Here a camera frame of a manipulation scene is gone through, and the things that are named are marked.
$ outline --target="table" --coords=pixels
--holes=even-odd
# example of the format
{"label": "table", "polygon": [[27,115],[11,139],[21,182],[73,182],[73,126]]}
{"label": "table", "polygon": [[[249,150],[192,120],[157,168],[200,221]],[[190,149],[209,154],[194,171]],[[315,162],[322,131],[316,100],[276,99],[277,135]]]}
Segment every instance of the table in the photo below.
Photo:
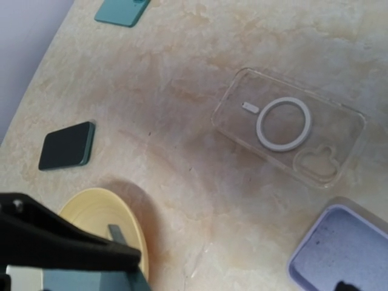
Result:
{"label": "table", "polygon": [[[388,3],[152,0],[135,28],[76,0],[0,148],[2,192],[58,211],[105,187],[136,213],[155,290],[296,290],[286,263],[336,196],[388,221],[388,134],[328,191],[295,181],[211,126],[234,74],[267,67],[330,91],[384,124]],[[48,132],[94,119],[84,167],[40,172]]]}

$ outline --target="clear phone case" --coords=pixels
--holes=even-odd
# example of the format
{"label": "clear phone case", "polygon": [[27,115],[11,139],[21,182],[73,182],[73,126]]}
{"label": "clear phone case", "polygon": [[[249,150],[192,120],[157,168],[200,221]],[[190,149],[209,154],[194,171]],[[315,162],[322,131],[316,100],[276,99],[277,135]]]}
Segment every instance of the clear phone case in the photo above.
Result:
{"label": "clear phone case", "polygon": [[[265,146],[256,132],[258,118],[268,104],[279,98],[302,101],[310,112],[311,127],[294,149],[277,152]],[[295,140],[306,125],[303,111],[293,104],[269,110],[261,123],[263,134],[273,144]],[[328,94],[302,87],[274,72],[240,70],[212,115],[213,125],[223,134],[262,156],[294,177],[319,188],[337,181],[351,157],[363,144],[366,117],[338,103]]]}

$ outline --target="black phone screen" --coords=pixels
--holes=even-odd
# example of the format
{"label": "black phone screen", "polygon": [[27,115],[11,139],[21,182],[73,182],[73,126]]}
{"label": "black phone screen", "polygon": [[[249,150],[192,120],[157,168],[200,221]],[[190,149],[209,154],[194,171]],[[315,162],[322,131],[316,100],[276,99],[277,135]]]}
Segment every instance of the black phone screen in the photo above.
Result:
{"label": "black phone screen", "polygon": [[49,133],[44,139],[39,170],[87,164],[94,131],[93,123],[84,122]]}

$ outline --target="wall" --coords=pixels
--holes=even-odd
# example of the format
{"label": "wall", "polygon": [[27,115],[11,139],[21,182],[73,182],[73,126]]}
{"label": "wall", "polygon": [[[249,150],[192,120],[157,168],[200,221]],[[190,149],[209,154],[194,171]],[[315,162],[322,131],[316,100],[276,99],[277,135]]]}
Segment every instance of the wall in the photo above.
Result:
{"label": "wall", "polygon": [[0,143],[73,0],[0,1]]}

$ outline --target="yellow bowl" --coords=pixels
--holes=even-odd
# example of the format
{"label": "yellow bowl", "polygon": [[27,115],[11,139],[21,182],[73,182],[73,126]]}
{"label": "yellow bowl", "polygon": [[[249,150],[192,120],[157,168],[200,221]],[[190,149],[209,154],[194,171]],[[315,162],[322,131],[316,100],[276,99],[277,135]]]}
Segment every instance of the yellow bowl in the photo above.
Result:
{"label": "yellow bowl", "polygon": [[86,232],[110,240],[108,224],[117,224],[127,244],[141,251],[139,268],[148,279],[146,240],[135,215],[118,195],[102,188],[81,191],[63,207],[59,215]]}

